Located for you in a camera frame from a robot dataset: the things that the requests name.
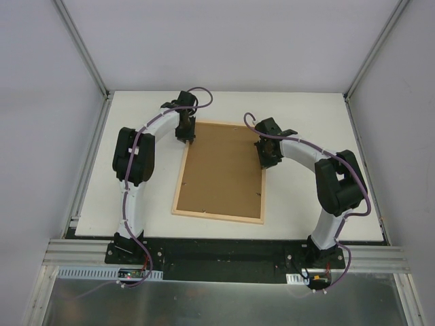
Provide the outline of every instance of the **cork surface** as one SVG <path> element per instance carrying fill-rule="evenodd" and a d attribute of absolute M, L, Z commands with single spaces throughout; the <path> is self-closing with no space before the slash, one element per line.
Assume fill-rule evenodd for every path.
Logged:
<path fill-rule="evenodd" d="M 195 141 L 181 164 L 174 213 L 262 221 L 265 173 L 254 146 L 257 140 L 245 126 L 197 122 Z"/>

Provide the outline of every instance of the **metal panel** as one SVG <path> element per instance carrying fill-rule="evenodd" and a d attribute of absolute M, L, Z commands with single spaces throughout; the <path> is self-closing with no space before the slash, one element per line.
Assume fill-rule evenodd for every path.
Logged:
<path fill-rule="evenodd" d="M 21 325 L 103 97 L 49 1 L 1 1 L 0 25 L 0 323 Z"/>
<path fill-rule="evenodd" d="M 389 237 L 435 325 L 435 6 L 412 1 L 351 97 Z"/>
<path fill-rule="evenodd" d="M 312 294 L 301 285 L 148 282 L 136 289 L 58 279 L 44 325 L 406 325 L 391 274 L 350 274 Z"/>
<path fill-rule="evenodd" d="M 65 0 L 110 90 L 345 92 L 398 0 Z"/>

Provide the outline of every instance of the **white table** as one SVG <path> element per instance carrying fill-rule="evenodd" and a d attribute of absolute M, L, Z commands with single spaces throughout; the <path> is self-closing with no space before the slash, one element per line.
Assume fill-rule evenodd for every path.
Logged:
<path fill-rule="evenodd" d="M 99 146 L 76 235 L 113 236 L 121 214 L 121 195 L 111 169 L 118 132 L 136 128 L 156 115 L 161 104 L 179 92 L 116 92 Z M 200 104 L 209 98 L 195 93 Z M 213 104 L 199 109 L 197 119 L 242 122 L 246 111 L 258 121 L 274 117 L 281 129 L 294 129 L 305 139 L 326 149 L 353 151 L 362 168 L 353 131 L 341 94 L 214 92 Z M 156 145 L 154 174 L 145 190 L 143 228 L 145 236 L 179 238 L 305 239 L 315 228 L 320 204 L 315 175 L 286 160 L 266 172 L 264 225 L 214 221 L 171 214 L 175 185 L 184 144 L 173 133 Z M 365 211 L 362 203 L 358 211 Z M 375 211 L 368 217 L 353 217 L 341 240 L 382 240 Z"/>

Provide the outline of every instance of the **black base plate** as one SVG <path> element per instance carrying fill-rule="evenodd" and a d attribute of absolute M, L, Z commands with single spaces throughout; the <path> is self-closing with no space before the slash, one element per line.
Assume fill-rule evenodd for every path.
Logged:
<path fill-rule="evenodd" d="M 305 245 L 295 246 L 286 250 L 285 264 L 287 268 L 290 269 L 289 274 L 299 274 L 299 272 L 302 272 L 305 268 L 325 270 L 328 263 L 332 270 L 343 270 L 346 267 L 345 260 L 343 259 L 343 250 L 340 248 L 336 248 L 331 255 L 318 259 L 311 264 L 307 263 L 306 260 L 307 251 Z"/>
<path fill-rule="evenodd" d="M 165 280 L 185 280 L 232 283 L 286 283 L 286 274 L 297 271 L 288 260 L 292 256 L 298 268 L 325 268 L 329 261 L 331 269 L 343 269 L 344 259 L 334 252 L 328 261 L 316 262 L 312 266 L 304 263 L 306 242 L 283 240 L 223 240 L 223 239 L 179 239 L 144 238 L 150 251 L 154 269 L 163 271 Z M 144 258 L 132 259 L 122 251 L 114 250 L 109 244 L 107 264 L 144 263 Z"/>

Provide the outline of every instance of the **purple cable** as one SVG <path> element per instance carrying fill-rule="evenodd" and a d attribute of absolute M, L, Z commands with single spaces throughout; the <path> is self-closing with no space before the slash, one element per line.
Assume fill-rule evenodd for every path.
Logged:
<path fill-rule="evenodd" d="M 142 244 L 142 242 L 137 240 L 135 235 L 131 232 L 130 227 L 128 226 L 127 217 L 126 217 L 126 203 L 127 203 L 127 195 L 128 195 L 128 191 L 129 191 L 129 188 L 128 188 L 128 178 L 130 177 L 131 166 L 133 164 L 133 158 L 135 157 L 135 150 L 136 150 L 136 147 L 137 147 L 137 143 L 139 141 L 139 137 L 141 136 L 142 132 L 144 132 L 147 128 L 149 128 L 154 122 L 156 122 L 162 116 L 164 116 L 165 114 L 167 114 L 169 112 L 172 112 L 172 111 L 175 111 L 175 110 L 201 109 L 203 107 L 208 107 L 213 102 L 213 95 L 212 95 L 212 93 L 210 93 L 210 91 L 208 89 L 206 89 L 204 87 L 193 87 L 193 88 L 189 89 L 187 92 L 191 92 L 193 90 L 204 90 L 210 96 L 210 101 L 207 104 L 204 104 L 204 105 L 193 105 L 193 106 L 187 106 L 187 107 L 174 107 L 172 109 L 167 109 L 163 113 L 160 113 L 159 115 L 156 115 L 146 125 L 144 125 L 142 128 L 140 128 L 137 131 L 135 140 L 133 141 L 133 146 L 131 147 L 130 158 L 128 159 L 127 171 L 126 171 L 125 178 L 124 178 L 125 190 L 126 191 L 124 192 L 124 198 L 122 200 L 122 219 L 124 220 L 124 226 L 127 229 L 127 232 L 130 235 L 130 237 L 142 248 L 142 250 L 148 256 L 148 260 L 150 261 L 150 270 L 148 271 L 148 273 L 141 280 L 138 280 L 136 283 L 131 284 L 131 285 L 125 284 L 126 287 L 136 287 L 136 286 L 142 284 L 147 279 L 147 277 L 152 273 L 152 269 L 153 269 L 153 263 L 152 263 L 152 258 L 151 258 L 150 252 L 145 248 L 145 246 Z"/>
<path fill-rule="evenodd" d="M 340 235 L 341 230 L 343 229 L 343 226 L 344 226 L 346 220 L 347 220 L 350 216 L 368 216 L 368 215 L 370 214 L 370 212 L 372 211 L 372 205 L 371 205 L 371 203 L 370 203 L 370 200 L 368 199 L 367 191 L 366 191 L 366 189 L 364 188 L 364 186 L 362 185 L 362 182 L 361 182 L 360 178 L 357 176 L 357 174 L 356 174 L 356 172 L 354 171 L 354 169 L 349 165 L 349 163 L 347 163 L 346 161 L 344 161 L 344 159 L 342 159 L 342 158 L 340 158 L 340 157 L 334 155 L 333 153 L 330 153 L 329 151 L 325 151 L 325 150 L 323 150 L 321 147 L 319 147 L 319 146 L 317 146 L 317 145 L 315 145 L 315 144 L 313 144 L 313 143 L 310 143 L 309 141 L 306 141 L 306 140 L 304 140 L 304 139 L 299 139 L 299 138 L 294 138 L 294 137 L 272 136 L 272 135 L 269 135 L 269 134 L 264 134 L 264 133 L 262 133 L 262 132 L 256 130 L 254 127 L 252 127 L 252 126 L 250 126 L 250 125 L 248 124 L 248 122 L 247 122 L 247 120 L 246 120 L 246 117 L 247 117 L 247 116 L 250 116 L 254 121 L 256 121 L 256 118 L 254 117 L 254 115 L 253 115 L 252 113 L 250 113 L 250 112 L 247 112 L 247 113 L 245 113 L 245 115 L 243 116 L 243 121 L 245 122 L 245 125 L 246 125 L 250 130 L 254 131 L 256 134 L 259 134 L 259 135 L 262 136 L 262 137 L 270 138 L 270 139 L 280 139 L 280 140 L 286 140 L 286 141 L 297 141 L 297 142 L 299 142 L 299 143 L 302 143 L 302 144 L 308 145 L 309 147 L 311 147 L 311 148 L 313 148 L 313 149 L 315 149 L 315 150 L 317 150 L 317 151 L 319 151 L 319 152 L 321 152 L 321 153 L 323 153 L 323 154 L 329 156 L 330 158 L 333 158 L 334 160 L 339 161 L 342 165 L 344 165 L 344 166 L 347 168 L 347 170 L 349 170 L 349 172 L 351 173 L 353 179 L 356 181 L 356 183 L 358 184 L 359 189 L 360 189 L 361 192 L 362 192 L 362 195 L 363 195 L 363 197 L 364 197 L 364 199 L 365 199 L 365 201 L 366 201 L 366 204 L 367 204 L 367 211 L 366 211 L 365 213 L 347 213 L 347 214 L 343 217 L 343 220 L 341 221 L 340 226 L 338 227 L 338 230 L 337 230 L 337 232 L 336 232 L 336 234 L 335 234 L 335 236 L 334 236 L 334 240 L 335 240 L 335 243 L 337 244 L 337 246 L 339 246 L 340 248 L 346 250 L 347 253 L 349 254 L 349 258 L 348 258 L 348 260 L 347 260 L 347 265 L 346 265 L 345 270 L 344 270 L 343 273 L 340 275 L 340 277 L 339 277 L 339 278 L 338 278 L 334 283 L 332 283 L 332 284 L 327 288 L 327 289 L 329 289 L 329 288 L 335 286 L 335 284 L 337 284 L 338 282 L 340 282 L 340 281 L 343 279 L 343 277 L 347 274 L 347 272 L 349 271 L 349 269 L 350 269 L 350 266 L 351 266 L 351 260 L 352 260 L 352 254 L 351 254 L 351 251 L 350 251 L 350 249 L 347 248 L 345 245 L 341 244 L 341 243 L 337 240 L 337 238 L 338 238 L 338 236 Z"/>

